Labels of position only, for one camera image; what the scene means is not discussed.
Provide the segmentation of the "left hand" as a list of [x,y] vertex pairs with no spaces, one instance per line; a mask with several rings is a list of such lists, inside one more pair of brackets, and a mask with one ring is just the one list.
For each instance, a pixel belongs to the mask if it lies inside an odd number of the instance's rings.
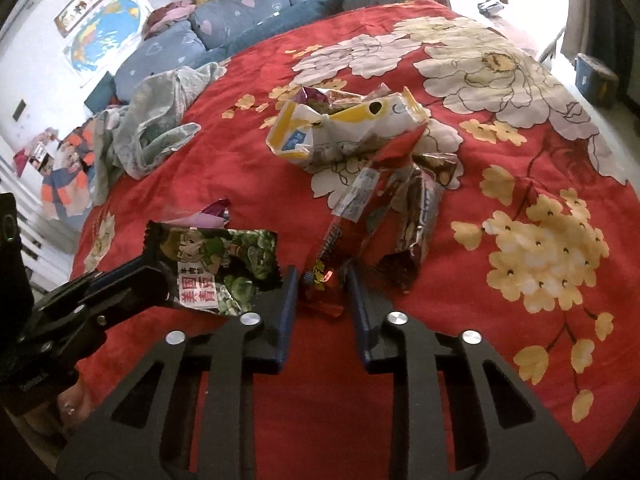
[[81,377],[75,385],[55,399],[44,402],[27,413],[24,419],[37,434],[46,437],[70,437],[91,415],[94,403]]

